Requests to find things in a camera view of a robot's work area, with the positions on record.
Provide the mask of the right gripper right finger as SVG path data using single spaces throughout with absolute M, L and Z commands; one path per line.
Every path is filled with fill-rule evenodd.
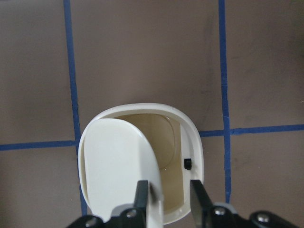
M 190 181 L 190 209 L 196 226 L 210 226 L 213 203 L 200 180 Z

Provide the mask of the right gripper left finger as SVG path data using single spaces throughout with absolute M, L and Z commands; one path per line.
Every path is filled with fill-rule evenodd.
M 137 182 L 133 208 L 136 211 L 135 220 L 137 228 L 147 227 L 147 207 L 149 196 L 149 183 L 147 180 Z

